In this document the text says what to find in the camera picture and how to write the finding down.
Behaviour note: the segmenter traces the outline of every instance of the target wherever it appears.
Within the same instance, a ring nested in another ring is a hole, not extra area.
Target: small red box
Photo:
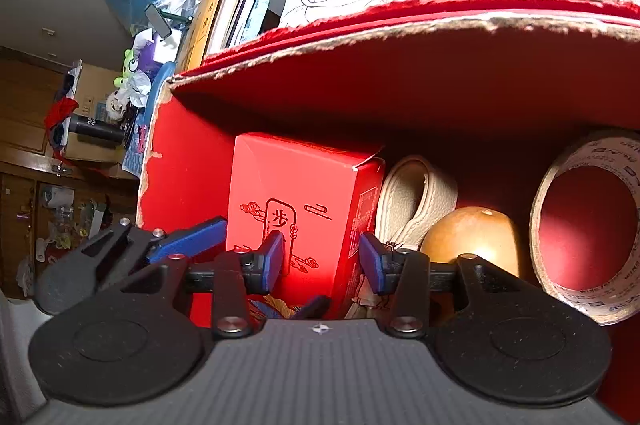
[[[317,295],[330,296],[328,318],[343,317],[360,275],[358,238],[372,229],[384,161],[262,133],[236,137],[227,249],[256,249],[272,230],[285,258],[258,311],[288,317]]]

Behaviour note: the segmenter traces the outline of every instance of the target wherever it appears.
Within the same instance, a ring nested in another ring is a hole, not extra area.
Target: gray gripper base
[[[455,384],[425,345],[373,320],[271,320],[218,344],[181,386],[128,407],[50,401],[29,425],[614,425],[592,399],[533,410],[484,400]]]

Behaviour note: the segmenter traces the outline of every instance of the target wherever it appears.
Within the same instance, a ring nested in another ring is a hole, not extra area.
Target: metal screw
[[[399,333],[415,333],[422,329],[422,322],[415,317],[396,317],[391,321],[391,327]]]
[[[216,323],[220,331],[227,333],[239,333],[244,331],[248,325],[247,321],[241,317],[223,317]]]

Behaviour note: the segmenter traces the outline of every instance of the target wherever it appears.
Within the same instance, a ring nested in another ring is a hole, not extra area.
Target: black cylinder
[[[124,131],[119,126],[75,114],[71,115],[69,131],[94,136],[95,138],[102,138],[103,140],[117,142],[118,144],[121,144],[124,140]]]

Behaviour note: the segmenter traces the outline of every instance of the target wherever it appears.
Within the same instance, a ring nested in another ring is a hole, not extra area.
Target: chinese character
[[[283,227],[287,223],[287,215],[282,209],[273,212],[274,218],[272,219],[274,227]]]

